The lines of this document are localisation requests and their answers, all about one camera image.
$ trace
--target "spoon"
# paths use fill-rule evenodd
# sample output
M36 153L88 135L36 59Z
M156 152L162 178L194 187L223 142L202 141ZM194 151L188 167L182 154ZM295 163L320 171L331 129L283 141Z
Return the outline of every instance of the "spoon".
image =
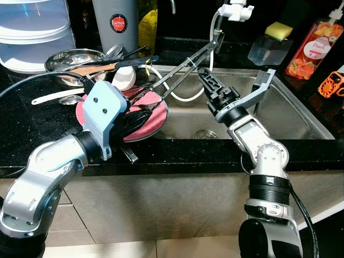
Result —
M69 95L67 97L63 97L59 99L59 103L62 105L74 105L78 102L85 101L82 97L78 95Z

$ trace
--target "faucet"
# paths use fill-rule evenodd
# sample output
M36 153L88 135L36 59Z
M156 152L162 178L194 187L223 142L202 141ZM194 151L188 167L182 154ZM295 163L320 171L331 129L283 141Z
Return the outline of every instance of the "faucet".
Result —
M176 14L176 3L174 0L171 0L172 14Z

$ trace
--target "white cable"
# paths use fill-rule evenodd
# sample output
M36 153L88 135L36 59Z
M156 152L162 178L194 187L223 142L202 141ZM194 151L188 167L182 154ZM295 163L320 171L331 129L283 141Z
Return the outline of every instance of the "white cable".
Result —
M217 17L220 15L219 10L214 14L213 19L211 21L211 25L210 25L210 41L213 40L214 37L214 27L215 27L215 23L217 20ZM209 70L213 71L213 66L214 66L214 51L212 51L210 53L210 65L209 65ZM152 66L148 66L146 64L142 64L139 66L139 68L147 68L149 70L151 70L153 73L155 73L159 79L162 78L162 75L158 72L158 70L156 70L154 67ZM163 85L165 86L166 90L169 90L170 87L168 87L167 83L164 82ZM198 98L200 95L202 95L202 93L204 92L204 88L202 87L202 89L193 97L191 98L181 98L178 97L174 92L171 92L172 97L174 97L176 100L180 101L180 102L190 102L190 101L194 101L196 98Z

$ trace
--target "white plastic container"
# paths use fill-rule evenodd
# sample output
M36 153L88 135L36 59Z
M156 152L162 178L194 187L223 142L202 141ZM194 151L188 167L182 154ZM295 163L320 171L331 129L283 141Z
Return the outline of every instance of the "white plastic container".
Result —
M0 43L28 45L69 33L65 0L0 0Z
M8 70L24 74L45 72L45 62L53 54L75 48L71 29L67 35L50 42L30 45L0 44L0 63Z

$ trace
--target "tongs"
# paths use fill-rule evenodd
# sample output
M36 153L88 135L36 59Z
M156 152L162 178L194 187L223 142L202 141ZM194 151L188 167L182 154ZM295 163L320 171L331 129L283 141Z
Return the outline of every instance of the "tongs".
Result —
M161 102L165 100L165 98L173 92L179 84L189 75L191 74L197 66L217 47L218 41L213 40L210 41L207 45L205 45L203 48L201 48L199 51L197 51L195 54L193 54L191 57L187 57L184 62L182 62L179 66L174 68L172 71L170 71L167 75L165 75L163 78L158 80L156 83L152 84L150 87L145 87L132 96L129 97L129 100L131 101L131 104L135 104L140 98L142 98L147 92L154 91L158 86L160 86L162 83L164 83L167 79L171 78L173 75L178 73L182 68L185 66L190 66L190 68L183 74L182 77L180 77L160 98L158 102L155 103L155 105L150 106L150 110L153 111L157 106L160 105Z

